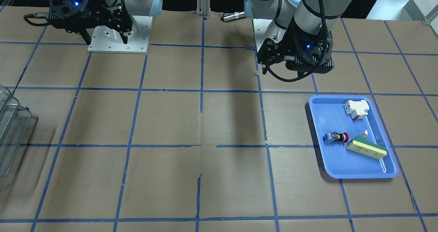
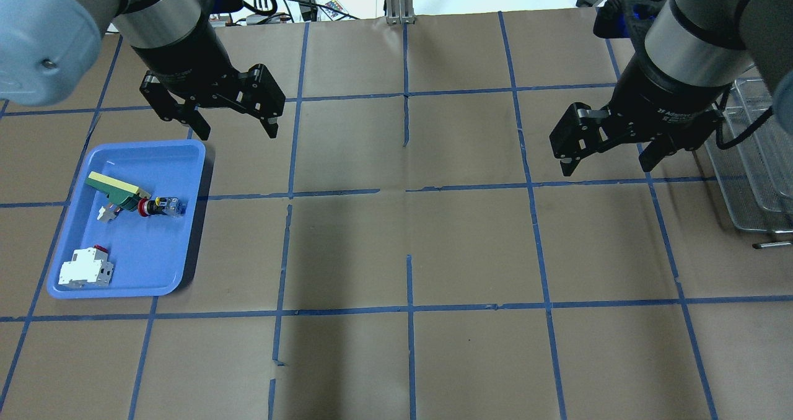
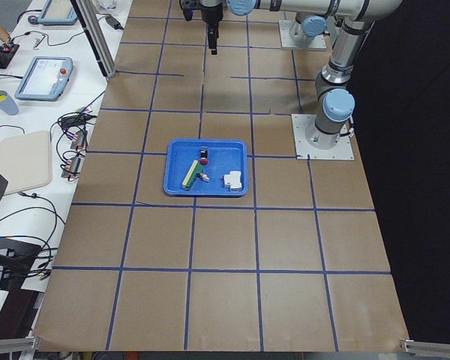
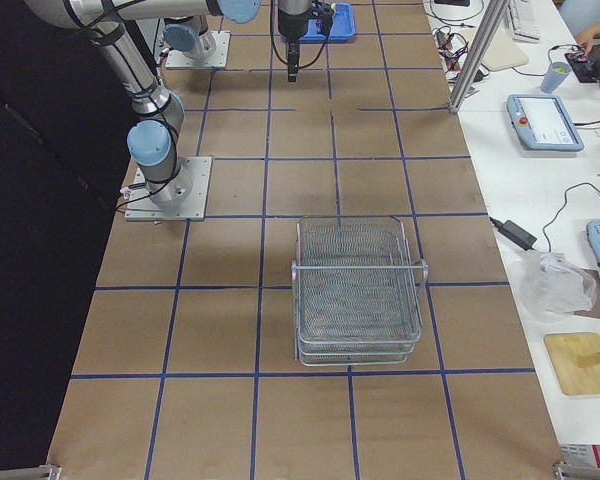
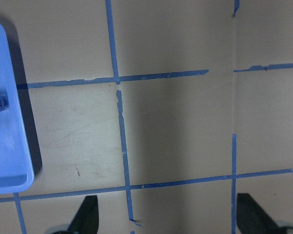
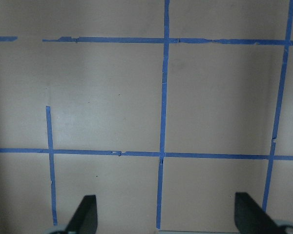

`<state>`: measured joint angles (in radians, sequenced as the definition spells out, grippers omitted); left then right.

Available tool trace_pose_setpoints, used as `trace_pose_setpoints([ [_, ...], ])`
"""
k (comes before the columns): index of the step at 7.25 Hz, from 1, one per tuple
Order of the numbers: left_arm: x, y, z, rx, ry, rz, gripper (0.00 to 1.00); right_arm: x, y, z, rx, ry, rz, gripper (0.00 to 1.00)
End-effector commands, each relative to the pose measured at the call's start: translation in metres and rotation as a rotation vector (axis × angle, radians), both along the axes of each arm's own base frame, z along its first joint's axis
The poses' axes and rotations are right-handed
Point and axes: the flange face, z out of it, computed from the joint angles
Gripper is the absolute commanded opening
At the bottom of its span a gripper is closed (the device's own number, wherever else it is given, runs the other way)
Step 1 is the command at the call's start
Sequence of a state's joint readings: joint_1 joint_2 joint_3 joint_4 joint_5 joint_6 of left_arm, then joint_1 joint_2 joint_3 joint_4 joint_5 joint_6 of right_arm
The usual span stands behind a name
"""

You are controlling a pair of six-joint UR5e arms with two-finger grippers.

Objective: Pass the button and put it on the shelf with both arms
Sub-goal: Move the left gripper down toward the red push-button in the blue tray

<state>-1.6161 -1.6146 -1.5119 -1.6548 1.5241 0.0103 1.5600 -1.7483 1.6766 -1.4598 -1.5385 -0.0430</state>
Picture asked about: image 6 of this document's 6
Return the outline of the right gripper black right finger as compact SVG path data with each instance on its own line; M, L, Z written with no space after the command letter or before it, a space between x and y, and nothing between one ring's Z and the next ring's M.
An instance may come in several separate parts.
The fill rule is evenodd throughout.
M286 233L245 192L235 193L234 223L241 234Z

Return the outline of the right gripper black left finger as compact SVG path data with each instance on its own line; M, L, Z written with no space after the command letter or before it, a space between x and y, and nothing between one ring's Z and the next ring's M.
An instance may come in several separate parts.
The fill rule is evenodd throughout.
M65 234L95 234L98 228L95 195L85 195L66 226Z

